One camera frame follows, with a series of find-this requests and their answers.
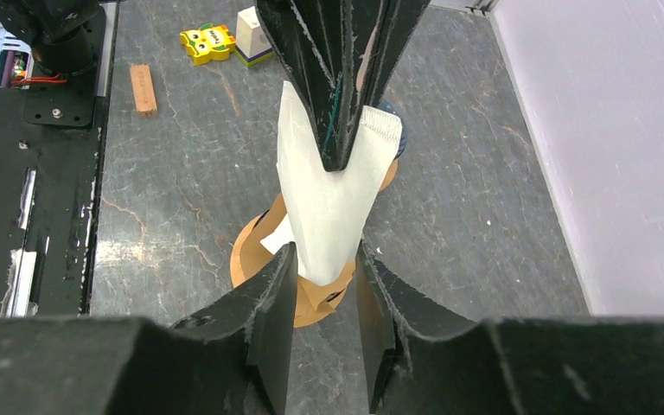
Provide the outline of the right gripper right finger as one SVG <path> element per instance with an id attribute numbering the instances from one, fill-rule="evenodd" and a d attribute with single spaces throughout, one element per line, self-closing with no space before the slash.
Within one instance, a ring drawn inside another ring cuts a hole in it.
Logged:
<path id="1" fill-rule="evenodd" d="M 664 318 L 448 310 L 356 253 L 372 414 L 664 414 Z"/>

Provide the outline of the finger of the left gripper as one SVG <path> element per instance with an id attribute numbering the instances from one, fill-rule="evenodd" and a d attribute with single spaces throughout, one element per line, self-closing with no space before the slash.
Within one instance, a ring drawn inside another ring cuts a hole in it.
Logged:
<path id="1" fill-rule="evenodd" d="M 259 20 L 308 113 L 322 166 L 343 169 L 342 3 L 257 1 Z"/>
<path id="2" fill-rule="evenodd" d="M 337 169 L 347 167 L 365 106 L 379 104 L 428 1 L 343 1 Z"/>

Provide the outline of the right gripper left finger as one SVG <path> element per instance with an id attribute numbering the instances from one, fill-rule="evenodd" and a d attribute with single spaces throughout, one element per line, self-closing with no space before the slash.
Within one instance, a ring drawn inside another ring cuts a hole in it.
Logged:
<path id="1" fill-rule="evenodd" d="M 145 317 L 0 318 L 0 414 L 282 414 L 297 253 L 165 327 Z"/>

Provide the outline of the wooden ring dripper holder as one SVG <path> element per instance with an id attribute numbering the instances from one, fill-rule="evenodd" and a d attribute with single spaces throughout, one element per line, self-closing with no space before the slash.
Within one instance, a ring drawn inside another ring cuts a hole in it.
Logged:
<path id="1" fill-rule="evenodd" d="M 282 223 L 286 208 L 282 195 L 277 195 L 271 207 L 248 222 L 233 244 L 230 258 L 230 278 L 234 288 L 252 278 L 272 257 L 261 240 L 270 236 Z M 294 326 L 301 328 L 329 316 L 344 298 L 352 281 L 355 264 L 345 264 L 336 281 L 317 286 L 302 277 L 297 278 L 297 307 Z"/>

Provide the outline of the white paper coffee filter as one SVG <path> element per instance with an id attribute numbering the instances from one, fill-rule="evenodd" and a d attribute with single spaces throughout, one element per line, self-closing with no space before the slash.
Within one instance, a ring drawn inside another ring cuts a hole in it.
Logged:
<path id="1" fill-rule="evenodd" d="M 286 212 L 263 238 L 269 252 L 293 242 L 299 275 L 332 284 L 354 258 L 363 227 L 399 150 L 399 116 L 364 106 L 347 167 L 327 172 L 304 105 L 289 81 L 278 116 L 277 172 Z"/>

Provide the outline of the small blue ribbed dripper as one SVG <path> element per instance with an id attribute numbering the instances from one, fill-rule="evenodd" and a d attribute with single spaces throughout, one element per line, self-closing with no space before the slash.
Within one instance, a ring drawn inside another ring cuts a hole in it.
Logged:
<path id="1" fill-rule="evenodd" d="M 387 99 L 381 100 L 381 102 L 377 106 L 378 109 L 391 113 L 392 115 L 395 115 L 399 118 L 401 122 L 401 134 L 399 137 L 399 147 L 398 151 L 394 157 L 395 160 L 399 159 L 400 156 L 404 153 L 406 145 L 407 145 L 407 138 L 406 138 L 406 127 L 405 127 L 405 122 L 403 117 L 399 114 L 399 111 L 396 109 L 396 107 Z"/>

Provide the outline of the brown paper coffee filter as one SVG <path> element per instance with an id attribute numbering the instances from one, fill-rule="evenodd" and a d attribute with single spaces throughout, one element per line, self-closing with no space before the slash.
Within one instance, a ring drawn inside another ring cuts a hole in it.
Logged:
<path id="1" fill-rule="evenodd" d="M 263 268 L 276 250 L 293 240 L 282 195 L 277 195 L 270 209 L 254 224 L 239 248 L 239 268 L 244 279 Z M 354 262 L 342 268 L 331 284 L 319 286 L 300 276 L 297 278 L 295 325 L 302 327 L 317 322 L 335 311 L 352 281 Z"/>

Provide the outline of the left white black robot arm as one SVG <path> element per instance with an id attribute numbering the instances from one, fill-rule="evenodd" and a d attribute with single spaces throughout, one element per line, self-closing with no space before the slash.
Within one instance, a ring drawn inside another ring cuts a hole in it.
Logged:
<path id="1" fill-rule="evenodd" d="M 414 29 L 421 0 L 257 1 L 260 27 L 310 118 L 322 166 L 348 165 L 364 106 L 377 106 Z M 0 23 L 49 74 L 77 75 L 95 59 L 83 25 L 98 1 L 1 1 Z"/>

